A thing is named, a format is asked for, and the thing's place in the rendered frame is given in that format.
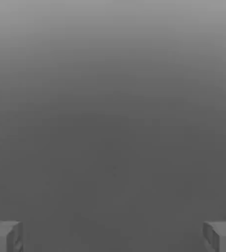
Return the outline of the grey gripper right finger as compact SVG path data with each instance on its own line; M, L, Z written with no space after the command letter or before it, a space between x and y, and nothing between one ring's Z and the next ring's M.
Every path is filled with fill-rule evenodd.
M226 252L226 221L205 221L202 236L207 252Z

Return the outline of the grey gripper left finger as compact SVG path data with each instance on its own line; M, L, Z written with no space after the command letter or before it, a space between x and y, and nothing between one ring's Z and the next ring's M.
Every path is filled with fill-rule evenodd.
M22 222L0 221L0 252L24 252Z

